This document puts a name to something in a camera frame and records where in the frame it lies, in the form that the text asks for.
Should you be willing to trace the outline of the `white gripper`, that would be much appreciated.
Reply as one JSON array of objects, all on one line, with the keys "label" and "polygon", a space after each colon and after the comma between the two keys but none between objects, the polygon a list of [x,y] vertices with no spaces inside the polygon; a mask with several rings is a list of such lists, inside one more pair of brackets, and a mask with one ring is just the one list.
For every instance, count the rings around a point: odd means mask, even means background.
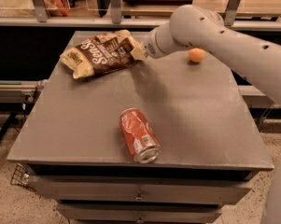
[{"label": "white gripper", "polygon": [[165,23],[150,31],[144,40],[144,47],[148,56],[154,59],[159,59],[181,50],[181,45],[172,37],[169,23]]}]

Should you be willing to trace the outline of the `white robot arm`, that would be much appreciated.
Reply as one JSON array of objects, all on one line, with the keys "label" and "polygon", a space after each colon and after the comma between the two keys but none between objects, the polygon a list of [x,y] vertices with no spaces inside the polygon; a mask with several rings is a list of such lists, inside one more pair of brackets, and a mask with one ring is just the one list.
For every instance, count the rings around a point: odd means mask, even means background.
[{"label": "white robot arm", "polygon": [[185,5],[144,40],[154,59],[176,51],[203,49],[281,106],[281,45],[224,26],[216,12]]}]

